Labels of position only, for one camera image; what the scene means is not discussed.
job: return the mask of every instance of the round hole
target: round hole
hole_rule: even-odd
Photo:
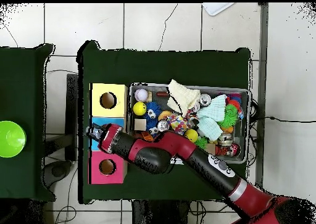
[[[100,97],[100,105],[105,109],[112,109],[116,105],[116,97],[114,93],[104,93]]]
[[[111,175],[115,172],[116,165],[113,160],[106,159],[100,162],[99,169],[102,174]]]

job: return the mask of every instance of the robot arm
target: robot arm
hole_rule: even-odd
[[[153,174],[165,173],[170,159],[180,157],[247,215],[247,219],[235,224],[304,224],[303,216],[300,219],[297,216],[297,210],[304,210],[297,199],[262,192],[237,175],[224,161],[172,131],[165,131],[151,143],[135,139],[114,124],[102,127],[93,124],[92,128],[87,128],[87,135],[99,142],[100,150],[117,154]]]

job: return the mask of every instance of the yellow box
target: yellow box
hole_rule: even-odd
[[[116,118],[126,116],[127,87],[125,85],[91,83],[91,88],[92,116]]]

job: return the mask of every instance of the white ball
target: white ball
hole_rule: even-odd
[[[144,102],[148,98],[148,92],[145,89],[137,89],[134,97],[137,101]]]

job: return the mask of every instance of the pink box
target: pink box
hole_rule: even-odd
[[[115,164],[115,171],[113,172],[113,174],[105,175],[100,171],[100,164],[103,160],[113,161],[113,163]],[[91,184],[122,184],[126,174],[126,160],[116,154],[106,154],[102,151],[92,151]]]

